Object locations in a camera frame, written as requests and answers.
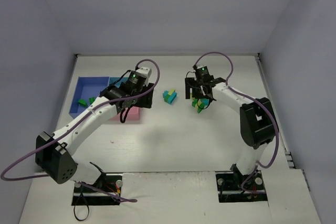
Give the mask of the green yellow teal lego cluster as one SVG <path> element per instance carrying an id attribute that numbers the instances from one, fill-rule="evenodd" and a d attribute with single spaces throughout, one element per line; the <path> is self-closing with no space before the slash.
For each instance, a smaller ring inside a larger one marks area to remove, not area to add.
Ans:
<path id="1" fill-rule="evenodd" d="M 198 114 L 200 114 L 203 110 L 209 107 L 210 104 L 209 99 L 206 98 L 196 99 L 194 97 L 191 97 L 191 99 L 192 99 L 191 105 Z"/>

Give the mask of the teal green lego stack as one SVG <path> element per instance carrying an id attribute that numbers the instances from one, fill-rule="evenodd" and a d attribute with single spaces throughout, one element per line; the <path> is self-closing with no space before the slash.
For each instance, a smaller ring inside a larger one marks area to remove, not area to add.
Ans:
<path id="1" fill-rule="evenodd" d="M 165 103 L 171 105 L 177 98 L 177 93 L 175 89 L 165 90 L 162 94 Z"/>

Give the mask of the dark green sloped lego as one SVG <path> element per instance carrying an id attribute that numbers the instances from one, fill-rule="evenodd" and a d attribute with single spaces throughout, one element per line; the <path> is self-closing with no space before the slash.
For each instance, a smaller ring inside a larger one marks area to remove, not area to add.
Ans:
<path id="1" fill-rule="evenodd" d="M 88 104 L 87 104 L 86 100 L 84 100 L 84 99 L 79 99 L 77 102 L 78 102 L 79 106 L 82 106 L 84 108 L 88 107 Z"/>

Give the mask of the dark green square lego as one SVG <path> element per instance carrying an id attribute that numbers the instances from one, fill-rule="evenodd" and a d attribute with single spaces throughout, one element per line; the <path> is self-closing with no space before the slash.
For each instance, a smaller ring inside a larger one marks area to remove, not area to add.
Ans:
<path id="1" fill-rule="evenodd" d="M 90 97 L 89 98 L 90 105 L 92 105 L 95 102 L 95 100 L 96 100 L 96 97 Z"/>

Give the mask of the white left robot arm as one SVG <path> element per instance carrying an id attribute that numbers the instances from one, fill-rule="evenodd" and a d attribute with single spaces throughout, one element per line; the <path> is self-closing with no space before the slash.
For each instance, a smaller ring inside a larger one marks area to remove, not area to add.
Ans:
<path id="1" fill-rule="evenodd" d="M 102 90 L 92 105 L 66 126 L 53 134 L 40 133 L 36 138 L 36 164 L 56 183 L 69 180 L 93 185 L 103 171 L 95 164 L 82 164 L 73 155 L 79 146 L 102 124 L 121 112 L 132 108 L 150 108 L 153 83 L 149 82 L 151 68 L 131 71 L 119 86 L 111 84 Z"/>

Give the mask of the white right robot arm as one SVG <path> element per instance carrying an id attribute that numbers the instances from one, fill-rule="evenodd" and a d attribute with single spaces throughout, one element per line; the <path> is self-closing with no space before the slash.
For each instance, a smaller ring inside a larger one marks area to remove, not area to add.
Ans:
<path id="1" fill-rule="evenodd" d="M 252 174 L 260 165 L 261 156 L 269 143 L 276 141 L 275 152 L 266 167 L 271 166 L 279 148 L 279 129 L 274 111 L 268 98 L 256 99 L 234 90 L 223 78 L 214 78 L 205 65 L 194 65 L 195 77 L 185 78 L 185 98 L 194 99 L 200 110 L 208 105 L 201 105 L 202 100 L 221 102 L 239 115 L 240 135 L 244 141 L 242 153 L 231 171 L 238 183 Z"/>

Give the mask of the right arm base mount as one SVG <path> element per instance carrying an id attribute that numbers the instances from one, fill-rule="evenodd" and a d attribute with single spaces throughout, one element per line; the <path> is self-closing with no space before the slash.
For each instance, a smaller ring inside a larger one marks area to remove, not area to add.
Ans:
<path id="1" fill-rule="evenodd" d="M 243 188 L 234 178 L 233 172 L 215 173 L 219 203 L 243 203 L 268 201 L 261 171 L 257 171 Z"/>

